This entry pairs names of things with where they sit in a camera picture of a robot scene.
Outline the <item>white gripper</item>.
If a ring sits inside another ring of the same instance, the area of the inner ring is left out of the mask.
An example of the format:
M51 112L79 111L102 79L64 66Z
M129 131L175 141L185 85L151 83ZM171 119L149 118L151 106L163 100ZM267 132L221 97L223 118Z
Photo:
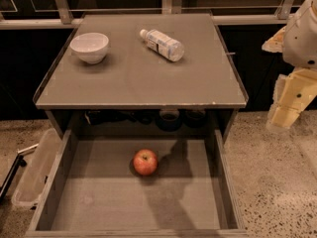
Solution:
M295 66L289 75L278 76L266 121L269 130L286 130L317 96L317 0L305 0L262 50L282 52L283 59Z

